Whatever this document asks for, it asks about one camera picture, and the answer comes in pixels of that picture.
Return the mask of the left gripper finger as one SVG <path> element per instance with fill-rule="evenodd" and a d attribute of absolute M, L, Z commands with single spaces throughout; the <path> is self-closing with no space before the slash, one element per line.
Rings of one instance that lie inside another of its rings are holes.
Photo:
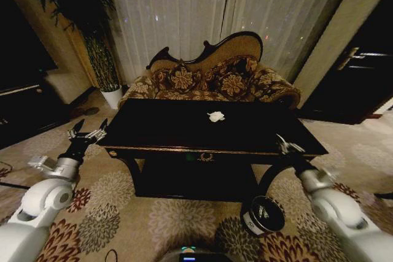
<path fill-rule="evenodd" d="M 97 130 L 94 130 L 87 134 L 87 139 L 90 142 L 99 142 L 106 136 L 107 121 L 107 118 L 104 119 L 104 121 L 101 123 L 100 127 Z"/>
<path fill-rule="evenodd" d="M 84 119 L 78 121 L 69 131 L 68 131 L 68 138 L 73 139 L 76 138 L 79 134 L 79 131 L 82 129 L 84 125 Z"/>

